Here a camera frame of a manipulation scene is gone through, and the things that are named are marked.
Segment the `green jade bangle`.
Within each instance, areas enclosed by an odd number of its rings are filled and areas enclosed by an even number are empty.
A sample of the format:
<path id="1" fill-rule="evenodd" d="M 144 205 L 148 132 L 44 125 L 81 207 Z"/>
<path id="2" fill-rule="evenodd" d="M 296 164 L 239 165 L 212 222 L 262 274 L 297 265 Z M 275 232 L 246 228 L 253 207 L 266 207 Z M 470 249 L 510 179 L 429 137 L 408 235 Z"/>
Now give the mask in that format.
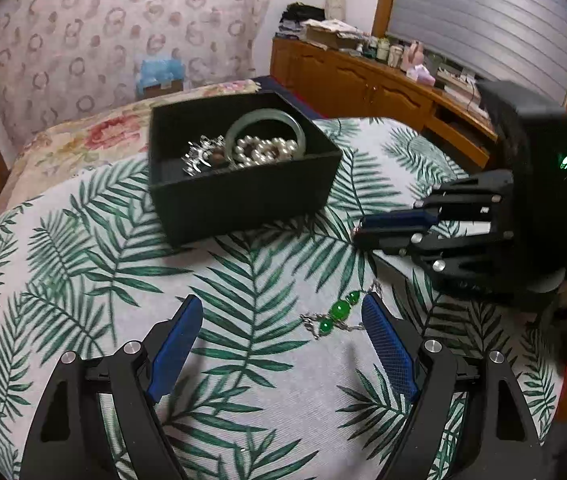
<path id="1" fill-rule="evenodd" d="M 225 135 L 225 156 L 234 166 L 256 166 L 301 159 L 306 136 L 301 123 L 277 108 L 240 116 Z"/>

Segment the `silver crystal hair clip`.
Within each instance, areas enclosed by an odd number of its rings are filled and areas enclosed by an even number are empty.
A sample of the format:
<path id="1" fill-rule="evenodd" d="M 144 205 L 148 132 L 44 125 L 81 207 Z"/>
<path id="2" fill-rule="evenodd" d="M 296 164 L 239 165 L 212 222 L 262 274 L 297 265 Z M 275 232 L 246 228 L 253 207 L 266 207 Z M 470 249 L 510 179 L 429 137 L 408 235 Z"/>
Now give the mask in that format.
<path id="1" fill-rule="evenodd" d="M 181 157 L 184 173 L 188 177 L 194 177 L 203 172 L 226 167 L 225 145 L 223 136 L 200 136 L 198 141 L 189 142 L 187 153 Z"/>

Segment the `black jewelry box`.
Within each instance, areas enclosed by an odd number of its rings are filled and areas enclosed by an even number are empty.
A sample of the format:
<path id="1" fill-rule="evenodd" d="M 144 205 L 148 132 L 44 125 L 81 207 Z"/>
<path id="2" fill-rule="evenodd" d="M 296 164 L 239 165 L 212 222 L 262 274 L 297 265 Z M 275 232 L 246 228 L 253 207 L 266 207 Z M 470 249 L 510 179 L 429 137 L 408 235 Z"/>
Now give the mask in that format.
<path id="1" fill-rule="evenodd" d="M 304 156 L 271 165 L 207 169 L 189 176 L 184 156 L 202 136 L 223 136 L 240 117 L 275 108 L 305 134 Z M 174 247 L 326 206 L 342 151 L 304 113 L 274 91 L 213 96 L 155 107 L 149 129 L 149 191 Z"/>

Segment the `palm leaf tablecloth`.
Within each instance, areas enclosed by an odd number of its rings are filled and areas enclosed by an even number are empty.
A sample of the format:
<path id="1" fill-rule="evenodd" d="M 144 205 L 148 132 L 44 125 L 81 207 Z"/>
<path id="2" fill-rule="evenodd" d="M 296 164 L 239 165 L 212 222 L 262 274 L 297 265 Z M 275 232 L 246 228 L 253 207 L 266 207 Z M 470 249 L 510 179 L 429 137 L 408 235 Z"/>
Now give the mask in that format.
<path id="1" fill-rule="evenodd" d="M 367 256 L 364 214 L 409 206 L 462 169 L 390 119 L 320 122 L 342 150 L 328 205 L 172 248 L 146 152 L 62 182 L 0 216 L 0 472 L 18 476 L 30 423 L 61 354 L 108 356 L 201 298 L 203 327 L 158 404 L 193 479 L 371 479 L 409 413 L 367 335 L 361 303 L 391 311 L 462 356 L 500 351 L 535 429 L 548 434 L 562 377 L 541 335 L 487 302 L 438 292 L 408 260 Z"/>

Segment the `pink tissue box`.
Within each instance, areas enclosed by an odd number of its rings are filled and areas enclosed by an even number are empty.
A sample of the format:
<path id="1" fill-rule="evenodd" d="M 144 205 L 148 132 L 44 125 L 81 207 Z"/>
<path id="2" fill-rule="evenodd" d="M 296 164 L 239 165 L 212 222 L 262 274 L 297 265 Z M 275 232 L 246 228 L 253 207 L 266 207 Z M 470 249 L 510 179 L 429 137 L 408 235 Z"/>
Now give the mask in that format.
<path id="1" fill-rule="evenodd" d="M 432 76 L 425 64 L 409 65 L 406 70 L 406 76 L 417 84 L 423 84 L 427 87 L 433 87 L 435 84 L 435 77 Z"/>

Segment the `wooden sideboard cabinet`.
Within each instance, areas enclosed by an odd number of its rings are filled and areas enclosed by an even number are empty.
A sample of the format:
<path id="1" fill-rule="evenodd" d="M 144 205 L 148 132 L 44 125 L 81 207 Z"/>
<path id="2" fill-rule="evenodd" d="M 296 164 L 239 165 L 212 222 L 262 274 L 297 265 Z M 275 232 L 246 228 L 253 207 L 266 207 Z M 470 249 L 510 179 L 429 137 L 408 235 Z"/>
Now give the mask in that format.
<path id="1" fill-rule="evenodd" d="M 487 119 L 444 91 L 367 58 L 274 38 L 270 76 L 323 117 L 395 119 L 466 170 L 485 167 L 496 148 L 497 136 Z"/>

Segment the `grey window blind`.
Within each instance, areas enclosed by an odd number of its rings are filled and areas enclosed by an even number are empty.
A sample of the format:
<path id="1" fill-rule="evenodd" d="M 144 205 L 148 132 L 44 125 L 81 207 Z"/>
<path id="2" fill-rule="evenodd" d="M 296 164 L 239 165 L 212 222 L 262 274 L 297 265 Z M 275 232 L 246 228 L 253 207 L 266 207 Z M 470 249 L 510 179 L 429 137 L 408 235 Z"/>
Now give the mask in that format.
<path id="1" fill-rule="evenodd" d="M 567 0 L 393 0 L 387 31 L 486 79 L 567 97 Z"/>

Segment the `floral bed quilt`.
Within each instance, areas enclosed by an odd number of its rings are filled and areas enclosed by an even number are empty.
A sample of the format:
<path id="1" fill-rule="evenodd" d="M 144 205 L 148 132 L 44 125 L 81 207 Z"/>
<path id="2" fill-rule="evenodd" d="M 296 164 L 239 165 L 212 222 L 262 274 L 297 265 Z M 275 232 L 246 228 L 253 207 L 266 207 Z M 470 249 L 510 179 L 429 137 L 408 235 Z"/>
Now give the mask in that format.
<path id="1" fill-rule="evenodd" d="M 87 171 L 148 151 L 154 107 L 259 90 L 260 84 L 255 79 L 209 84 L 134 102 L 41 131 L 15 159 L 0 193 L 0 214 Z"/>

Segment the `stack of folded clothes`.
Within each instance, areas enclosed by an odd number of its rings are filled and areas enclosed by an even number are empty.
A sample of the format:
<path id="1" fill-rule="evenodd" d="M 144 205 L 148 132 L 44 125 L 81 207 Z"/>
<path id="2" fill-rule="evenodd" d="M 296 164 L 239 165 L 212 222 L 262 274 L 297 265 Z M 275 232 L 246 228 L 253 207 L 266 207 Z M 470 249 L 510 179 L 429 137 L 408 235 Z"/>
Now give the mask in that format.
<path id="1" fill-rule="evenodd" d="M 339 20 L 327 20 L 325 10 L 300 2 L 287 5 L 274 36 L 338 51 L 357 50 L 368 41 L 368 36 L 358 28 Z"/>

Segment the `blue bag on cardboard box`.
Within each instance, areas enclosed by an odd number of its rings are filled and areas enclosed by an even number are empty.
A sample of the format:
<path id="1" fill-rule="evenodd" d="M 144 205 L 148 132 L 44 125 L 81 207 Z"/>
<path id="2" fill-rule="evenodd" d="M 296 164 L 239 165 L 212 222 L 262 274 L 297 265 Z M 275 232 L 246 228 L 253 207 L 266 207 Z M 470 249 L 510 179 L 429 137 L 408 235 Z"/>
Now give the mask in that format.
<path id="1" fill-rule="evenodd" d="M 144 60 L 137 76 L 136 96 L 138 99 L 152 99 L 184 90 L 186 70 L 175 58 Z"/>

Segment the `circle pattern curtain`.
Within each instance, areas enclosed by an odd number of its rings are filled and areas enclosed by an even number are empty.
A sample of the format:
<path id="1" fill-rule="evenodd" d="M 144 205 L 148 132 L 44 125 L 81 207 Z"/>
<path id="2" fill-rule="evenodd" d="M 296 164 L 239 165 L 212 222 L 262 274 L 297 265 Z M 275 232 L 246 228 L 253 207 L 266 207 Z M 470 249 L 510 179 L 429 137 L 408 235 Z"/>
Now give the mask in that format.
<path id="1" fill-rule="evenodd" d="M 60 122 L 128 104 L 146 61 L 184 86 L 250 78 L 269 0 L 0 0 L 0 118 L 22 148 Z"/>

